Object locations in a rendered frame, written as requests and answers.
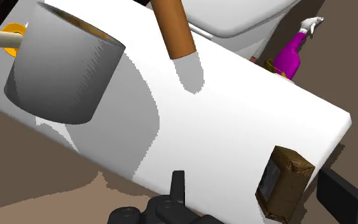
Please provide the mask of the brown cardboard tube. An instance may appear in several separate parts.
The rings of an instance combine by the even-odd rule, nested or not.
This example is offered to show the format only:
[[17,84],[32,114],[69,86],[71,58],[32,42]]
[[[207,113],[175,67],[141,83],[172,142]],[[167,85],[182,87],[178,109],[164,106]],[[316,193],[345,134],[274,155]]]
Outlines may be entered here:
[[151,0],[170,59],[179,59],[196,51],[181,0]]

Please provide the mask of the brown wrapped box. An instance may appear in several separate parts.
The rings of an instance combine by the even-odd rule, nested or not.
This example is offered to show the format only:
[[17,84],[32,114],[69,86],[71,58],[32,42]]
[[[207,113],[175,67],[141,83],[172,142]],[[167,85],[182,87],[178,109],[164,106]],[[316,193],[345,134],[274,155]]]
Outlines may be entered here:
[[275,146],[255,193],[264,216],[288,224],[314,170],[296,151]]

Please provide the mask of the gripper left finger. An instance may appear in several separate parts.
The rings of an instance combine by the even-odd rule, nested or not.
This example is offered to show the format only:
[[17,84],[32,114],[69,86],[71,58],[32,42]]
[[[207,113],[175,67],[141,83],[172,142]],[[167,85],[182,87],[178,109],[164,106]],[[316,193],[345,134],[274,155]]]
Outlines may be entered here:
[[107,224],[223,224],[211,215],[199,216],[185,205],[185,172],[173,171],[168,195],[148,201],[141,212],[136,207],[119,207],[111,212]]

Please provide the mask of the white toilet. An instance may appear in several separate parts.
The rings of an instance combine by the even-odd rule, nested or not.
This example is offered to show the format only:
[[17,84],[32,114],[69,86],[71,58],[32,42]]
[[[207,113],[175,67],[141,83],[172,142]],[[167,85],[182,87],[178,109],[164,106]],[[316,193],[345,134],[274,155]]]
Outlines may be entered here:
[[52,129],[3,92],[17,60],[0,49],[0,111],[157,193],[186,173],[186,204],[226,224],[269,224],[256,188],[275,146],[320,169],[350,114],[199,36],[175,67],[153,12],[133,0],[45,0],[119,39],[125,54],[92,120]]

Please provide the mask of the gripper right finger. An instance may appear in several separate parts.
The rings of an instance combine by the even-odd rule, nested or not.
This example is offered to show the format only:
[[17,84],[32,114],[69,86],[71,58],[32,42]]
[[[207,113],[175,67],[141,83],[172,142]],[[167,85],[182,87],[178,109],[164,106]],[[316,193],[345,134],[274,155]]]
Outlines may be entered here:
[[318,173],[317,200],[339,224],[358,224],[358,189],[330,168]]

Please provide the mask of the grey toilet paper roll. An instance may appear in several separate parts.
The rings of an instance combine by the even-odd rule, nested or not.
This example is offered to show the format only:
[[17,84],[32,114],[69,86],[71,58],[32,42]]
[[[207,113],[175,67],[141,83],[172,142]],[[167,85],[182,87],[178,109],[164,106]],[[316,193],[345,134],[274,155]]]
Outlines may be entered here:
[[125,45],[102,30],[38,2],[4,93],[40,118],[89,122],[124,51]]

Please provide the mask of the magenta spray bottle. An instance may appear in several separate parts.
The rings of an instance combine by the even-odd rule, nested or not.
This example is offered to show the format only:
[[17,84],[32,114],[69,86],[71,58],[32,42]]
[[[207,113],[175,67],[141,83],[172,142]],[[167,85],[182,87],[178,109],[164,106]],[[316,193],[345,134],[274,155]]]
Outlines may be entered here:
[[313,34],[315,27],[323,21],[323,17],[312,17],[300,23],[299,31],[273,60],[274,70],[277,74],[285,76],[288,80],[292,80],[301,64],[298,55],[301,44],[306,40],[307,34]]

